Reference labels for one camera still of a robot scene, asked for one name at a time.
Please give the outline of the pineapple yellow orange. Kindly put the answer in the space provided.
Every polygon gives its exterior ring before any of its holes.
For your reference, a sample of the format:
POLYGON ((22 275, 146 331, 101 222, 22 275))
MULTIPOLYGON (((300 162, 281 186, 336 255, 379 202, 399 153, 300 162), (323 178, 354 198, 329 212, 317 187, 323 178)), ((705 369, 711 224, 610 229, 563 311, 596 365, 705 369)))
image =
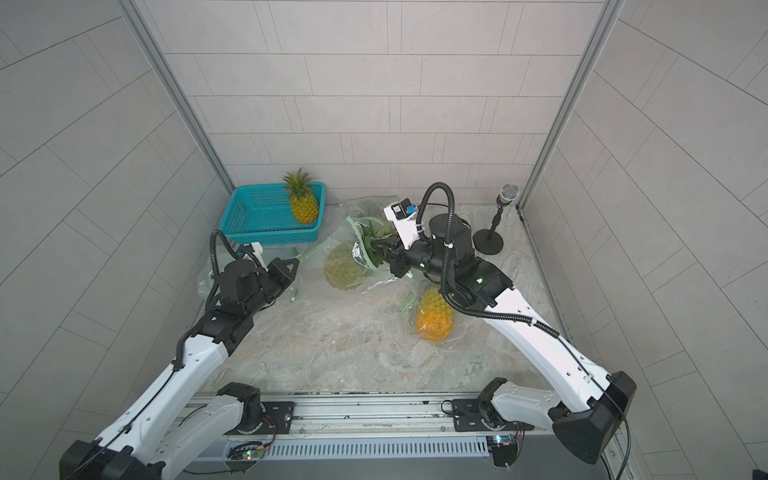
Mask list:
POLYGON ((302 168, 288 172, 283 177, 284 189, 288 192, 290 208, 296 221, 310 224, 319 215, 318 201, 310 186, 311 177, 302 168))

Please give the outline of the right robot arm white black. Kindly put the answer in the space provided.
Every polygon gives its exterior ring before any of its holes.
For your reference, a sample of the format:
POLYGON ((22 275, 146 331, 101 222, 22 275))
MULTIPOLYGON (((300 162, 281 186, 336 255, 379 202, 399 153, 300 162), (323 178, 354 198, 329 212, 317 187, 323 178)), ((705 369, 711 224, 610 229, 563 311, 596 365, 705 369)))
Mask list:
POLYGON ((417 240, 405 248, 388 237, 371 247, 398 278, 411 269, 439 277, 439 292, 451 308, 494 327, 551 386, 525 389, 498 377, 482 390, 472 414, 492 430, 513 422, 549 430, 579 460, 598 462, 637 390, 628 374, 609 373, 589 360, 543 320, 507 275, 458 241, 417 240))

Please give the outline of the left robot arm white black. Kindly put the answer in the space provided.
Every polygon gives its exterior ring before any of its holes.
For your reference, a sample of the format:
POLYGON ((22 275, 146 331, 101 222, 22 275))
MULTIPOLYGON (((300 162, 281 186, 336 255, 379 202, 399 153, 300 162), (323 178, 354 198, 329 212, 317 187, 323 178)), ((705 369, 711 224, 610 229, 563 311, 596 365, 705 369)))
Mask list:
POLYGON ((218 303, 177 342, 173 361, 96 439, 74 442, 58 463, 62 479, 174 479, 230 431, 253 433, 273 422, 258 388, 230 383, 180 426, 173 424, 200 386, 238 348, 254 317, 296 278, 296 258, 267 267, 240 258, 215 282, 218 303))

